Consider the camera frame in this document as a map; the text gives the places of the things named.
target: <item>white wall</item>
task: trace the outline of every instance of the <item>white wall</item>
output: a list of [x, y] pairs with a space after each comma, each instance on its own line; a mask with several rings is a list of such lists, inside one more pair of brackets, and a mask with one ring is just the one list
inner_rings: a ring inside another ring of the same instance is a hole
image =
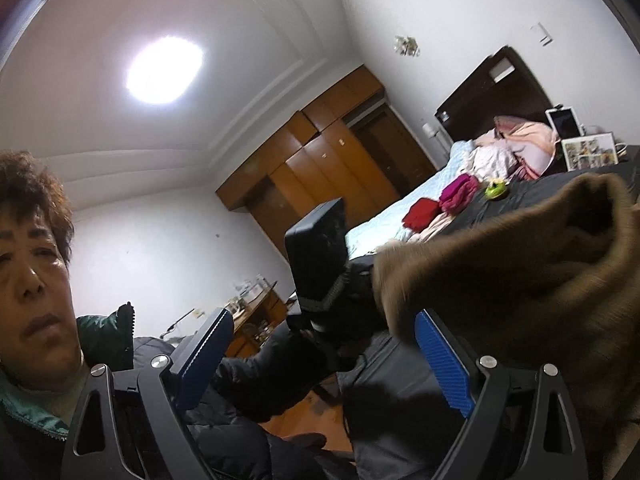
[[136, 336], [158, 336], [191, 308], [211, 310], [234, 281], [261, 273], [288, 298], [286, 260], [247, 212], [229, 212], [208, 187], [82, 210], [70, 266], [76, 315], [130, 301]]
[[[438, 106], [478, 64], [508, 44], [553, 103], [573, 105], [584, 124], [600, 124], [640, 144], [640, 55], [601, 0], [344, 3], [364, 63], [419, 136], [422, 124], [436, 123]], [[541, 46], [530, 31], [537, 22], [551, 33], [551, 44]], [[395, 54], [396, 35], [415, 36], [420, 57]]]

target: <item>wooden wardrobe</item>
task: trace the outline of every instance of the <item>wooden wardrobe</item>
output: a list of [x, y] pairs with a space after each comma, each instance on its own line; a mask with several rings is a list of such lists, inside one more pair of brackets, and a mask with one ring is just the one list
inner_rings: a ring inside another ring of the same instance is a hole
[[285, 232], [323, 202], [343, 197], [348, 227], [366, 222], [400, 194], [346, 121], [383, 97], [384, 87], [359, 67], [296, 112], [218, 196], [230, 210], [245, 206], [285, 257]]

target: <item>ceiling light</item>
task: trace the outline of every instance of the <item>ceiling light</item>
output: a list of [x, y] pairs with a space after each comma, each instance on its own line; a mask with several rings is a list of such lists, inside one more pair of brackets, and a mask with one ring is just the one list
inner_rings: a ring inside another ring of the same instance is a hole
[[129, 69], [127, 89], [145, 103], [170, 103], [184, 93], [201, 65], [199, 46], [167, 36], [136, 56]]

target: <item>white ceiling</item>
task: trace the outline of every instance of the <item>white ceiling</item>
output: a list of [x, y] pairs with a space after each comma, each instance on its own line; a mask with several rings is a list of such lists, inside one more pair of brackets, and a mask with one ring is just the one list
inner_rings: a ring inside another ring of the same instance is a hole
[[[144, 104], [127, 70], [163, 36], [202, 68]], [[340, 0], [49, 0], [0, 72], [0, 147], [42, 159], [76, 208], [217, 185], [357, 65]]]

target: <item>wooden floor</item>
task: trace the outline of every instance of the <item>wooden floor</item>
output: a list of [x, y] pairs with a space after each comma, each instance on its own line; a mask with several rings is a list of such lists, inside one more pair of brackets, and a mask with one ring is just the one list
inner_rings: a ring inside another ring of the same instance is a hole
[[351, 443], [342, 425], [342, 406], [330, 407], [313, 392], [261, 426], [277, 436], [322, 433], [327, 439], [325, 449], [351, 451]]

